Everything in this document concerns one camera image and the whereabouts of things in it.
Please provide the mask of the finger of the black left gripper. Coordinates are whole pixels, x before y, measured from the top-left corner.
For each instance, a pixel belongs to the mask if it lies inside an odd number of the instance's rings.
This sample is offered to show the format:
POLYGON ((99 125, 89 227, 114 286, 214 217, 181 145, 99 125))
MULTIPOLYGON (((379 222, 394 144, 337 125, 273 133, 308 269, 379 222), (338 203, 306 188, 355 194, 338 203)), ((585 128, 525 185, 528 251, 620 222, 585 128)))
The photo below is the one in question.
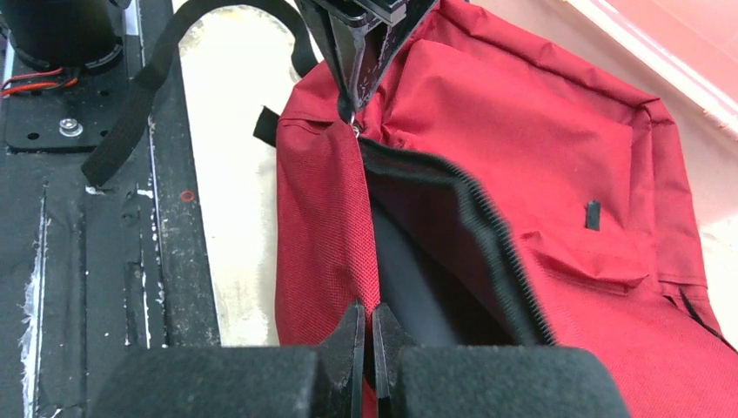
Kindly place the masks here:
POLYGON ((433 0, 356 1, 364 15, 349 28, 354 54, 346 79, 352 112, 364 109, 379 88, 390 63, 436 6, 433 0))
POLYGON ((367 63, 369 12, 354 1, 301 0, 298 8, 342 99, 351 107, 365 106, 366 88, 360 77, 367 63))

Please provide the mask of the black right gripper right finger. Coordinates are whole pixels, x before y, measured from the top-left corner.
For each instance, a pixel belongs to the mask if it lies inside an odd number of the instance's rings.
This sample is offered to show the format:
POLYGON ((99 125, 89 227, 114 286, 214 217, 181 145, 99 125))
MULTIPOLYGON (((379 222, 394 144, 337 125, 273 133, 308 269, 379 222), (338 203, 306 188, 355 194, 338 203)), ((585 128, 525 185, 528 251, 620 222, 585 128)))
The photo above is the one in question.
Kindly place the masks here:
POLYGON ((572 347, 421 347, 391 309, 372 315, 380 417, 628 417, 614 378, 572 347))

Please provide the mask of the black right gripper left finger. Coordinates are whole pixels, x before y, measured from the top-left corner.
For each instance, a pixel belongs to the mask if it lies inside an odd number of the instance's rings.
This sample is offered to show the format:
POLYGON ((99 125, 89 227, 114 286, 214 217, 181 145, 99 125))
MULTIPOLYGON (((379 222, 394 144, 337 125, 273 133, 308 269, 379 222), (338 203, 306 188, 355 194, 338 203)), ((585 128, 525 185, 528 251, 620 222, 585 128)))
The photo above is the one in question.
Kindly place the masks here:
POLYGON ((94 417, 359 417, 365 309, 317 346, 170 347, 129 354, 94 417))

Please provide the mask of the red backpack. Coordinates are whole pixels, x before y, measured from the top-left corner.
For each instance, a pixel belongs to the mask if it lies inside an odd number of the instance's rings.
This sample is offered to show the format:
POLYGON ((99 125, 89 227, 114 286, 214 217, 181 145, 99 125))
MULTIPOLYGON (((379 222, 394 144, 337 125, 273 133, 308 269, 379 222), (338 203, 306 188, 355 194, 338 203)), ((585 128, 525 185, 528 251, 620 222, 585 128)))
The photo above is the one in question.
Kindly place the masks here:
POLYGON ((299 8, 257 1, 300 75, 255 135, 276 150, 279 347, 365 309, 421 347, 593 354, 628 417, 734 417, 681 139, 657 97, 464 1, 435 1, 357 113, 299 8))

